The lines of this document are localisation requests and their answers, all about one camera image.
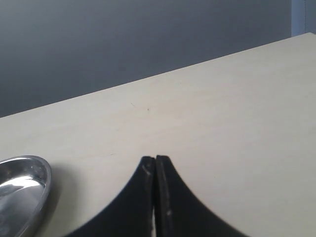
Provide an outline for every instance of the stainless steel dish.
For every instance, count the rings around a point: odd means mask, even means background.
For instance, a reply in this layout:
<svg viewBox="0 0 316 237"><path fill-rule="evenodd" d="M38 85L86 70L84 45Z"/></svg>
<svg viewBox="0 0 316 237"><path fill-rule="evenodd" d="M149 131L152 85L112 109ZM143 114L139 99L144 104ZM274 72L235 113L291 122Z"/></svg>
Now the stainless steel dish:
<svg viewBox="0 0 316 237"><path fill-rule="evenodd" d="M51 178L49 164L40 157L0 161L0 237L29 237L35 233Z"/></svg>

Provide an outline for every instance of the light wood tabletop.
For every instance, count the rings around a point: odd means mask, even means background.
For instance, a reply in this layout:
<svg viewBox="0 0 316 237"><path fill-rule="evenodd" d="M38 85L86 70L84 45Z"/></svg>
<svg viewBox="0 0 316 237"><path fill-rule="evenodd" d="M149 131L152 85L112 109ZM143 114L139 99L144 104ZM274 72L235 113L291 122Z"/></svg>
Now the light wood tabletop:
<svg viewBox="0 0 316 237"><path fill-rule="evenodd" d="M38 236L87 222L157 154L245 234L316 236L315 107L316 36L305 34L0 118L0 157L52 166Z"/></svg>

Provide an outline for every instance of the black object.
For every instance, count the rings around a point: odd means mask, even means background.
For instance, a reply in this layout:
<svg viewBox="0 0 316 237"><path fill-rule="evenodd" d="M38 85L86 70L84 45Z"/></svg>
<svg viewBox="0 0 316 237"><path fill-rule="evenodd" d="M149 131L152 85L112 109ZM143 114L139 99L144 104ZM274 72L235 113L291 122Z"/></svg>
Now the black object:
<svg viewBox="0 0 316 237"><path fill-rule="evenodd" d="M121 193L67 237L246 237L205 207L169 157L143 157Z"/></svg>

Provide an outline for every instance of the blue-gray background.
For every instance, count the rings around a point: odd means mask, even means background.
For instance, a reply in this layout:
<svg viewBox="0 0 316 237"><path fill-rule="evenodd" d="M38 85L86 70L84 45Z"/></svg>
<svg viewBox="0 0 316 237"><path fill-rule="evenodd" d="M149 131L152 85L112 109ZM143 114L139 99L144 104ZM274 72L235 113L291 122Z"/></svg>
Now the blue-gray background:
<svg viewBox="0 0 316 237"><path fill-rule="evenodd" d="M291 36L291 0L2 0L0 117Z"/></svg>

